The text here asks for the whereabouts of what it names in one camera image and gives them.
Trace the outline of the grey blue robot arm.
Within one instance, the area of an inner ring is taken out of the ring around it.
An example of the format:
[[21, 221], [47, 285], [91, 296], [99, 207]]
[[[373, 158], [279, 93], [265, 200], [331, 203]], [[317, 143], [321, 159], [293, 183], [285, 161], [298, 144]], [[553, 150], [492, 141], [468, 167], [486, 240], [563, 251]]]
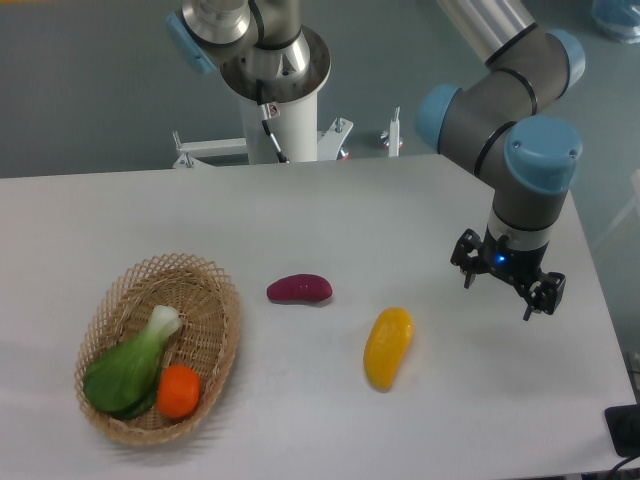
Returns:
[[[492, 188], [486, 232], [465, 231], [451, 261], [472, 282], [489, 274], [552, 314], [565, 278], [544, 272], [549, 235], [577, 172], [582, 141], [544, 115], [583, 75], [580, 42], [540, 29], [518, 1], [445, 1], [453, 24], [487, 67], [468, 89], [443, 84], [419, 106], [421, 140]], [[249, 161], [335, 159], [340, 143], [317, 129], [317, 94], [331, 69], [324, 40], [296, 1], [186, 1], [166, 21], [183, 58], [219, 71], [239, 97]]]

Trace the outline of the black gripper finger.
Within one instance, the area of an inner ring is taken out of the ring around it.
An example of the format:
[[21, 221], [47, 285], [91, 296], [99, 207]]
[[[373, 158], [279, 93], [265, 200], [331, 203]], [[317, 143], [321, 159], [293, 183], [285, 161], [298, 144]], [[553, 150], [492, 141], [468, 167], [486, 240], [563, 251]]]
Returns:
[[483, 243], [472, 229], [467, 229], [456, 241], [450, 262], [464, 276], [464, 288], [469, 289], [477, 275], [484, 273]]
[[528, 321], [532, 314], [552, 315], [562, 301], [565, 285], [564, 274], [543, 271], [538, 271], [531, 282], [518, 285], [516, 292], [526, 302], [523, 320]]

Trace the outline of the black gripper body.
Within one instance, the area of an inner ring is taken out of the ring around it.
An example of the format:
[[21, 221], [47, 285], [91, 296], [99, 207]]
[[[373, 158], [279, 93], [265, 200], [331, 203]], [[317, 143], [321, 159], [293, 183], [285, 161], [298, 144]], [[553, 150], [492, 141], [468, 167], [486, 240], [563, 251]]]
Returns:
[[492, 276], [513, 286], [517, 291], [528, 291], [539, 280], [541, 263], [548, 244], [534, 250], [514, 250], [509, 247], [509, 238], [496, 240], [486, 234], [480, 257]]

